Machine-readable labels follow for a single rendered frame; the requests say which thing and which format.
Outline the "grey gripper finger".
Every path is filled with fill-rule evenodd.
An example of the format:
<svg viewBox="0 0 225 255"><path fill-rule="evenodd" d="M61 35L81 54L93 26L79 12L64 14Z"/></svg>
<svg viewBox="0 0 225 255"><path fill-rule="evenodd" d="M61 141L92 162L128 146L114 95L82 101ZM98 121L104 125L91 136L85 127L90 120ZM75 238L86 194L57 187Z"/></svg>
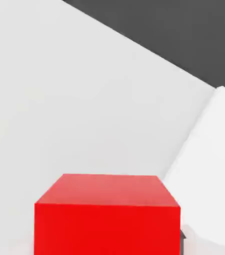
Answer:
<svg viewBox="0 0 225 255"><path fill-rule="evenodd" d="M189 226L182 225L183 253L181 255L225 255L225 246L203 239Z"/></svg>

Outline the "small red cube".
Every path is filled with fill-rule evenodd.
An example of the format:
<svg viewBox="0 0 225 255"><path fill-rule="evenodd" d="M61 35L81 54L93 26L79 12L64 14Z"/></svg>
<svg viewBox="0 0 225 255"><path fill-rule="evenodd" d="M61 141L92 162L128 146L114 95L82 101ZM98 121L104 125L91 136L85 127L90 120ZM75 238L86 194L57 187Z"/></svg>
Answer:
<svg viewBox="0 0 225 255"><path fill-rule="evenodd" d="M157 176L64 174L34 205L34 255L180 255L180 218Z"/></svg>

